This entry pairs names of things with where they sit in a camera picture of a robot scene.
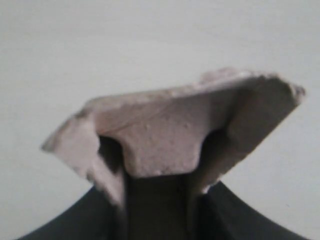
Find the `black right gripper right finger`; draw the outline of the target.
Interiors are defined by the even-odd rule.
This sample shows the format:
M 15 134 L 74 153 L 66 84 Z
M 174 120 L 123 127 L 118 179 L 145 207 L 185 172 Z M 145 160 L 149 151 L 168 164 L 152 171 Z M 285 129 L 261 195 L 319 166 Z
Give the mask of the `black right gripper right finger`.
M 222 182 L 198 198 L 198 240 L 304 240 L 265 217 Z

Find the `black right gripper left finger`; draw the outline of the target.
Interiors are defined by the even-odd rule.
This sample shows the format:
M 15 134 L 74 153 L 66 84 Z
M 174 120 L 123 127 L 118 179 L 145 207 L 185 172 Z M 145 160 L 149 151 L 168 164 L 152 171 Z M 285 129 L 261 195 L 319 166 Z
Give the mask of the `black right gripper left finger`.
M 118 208 L 92 187 L 75 204 L 20 240 L 126 240 Z

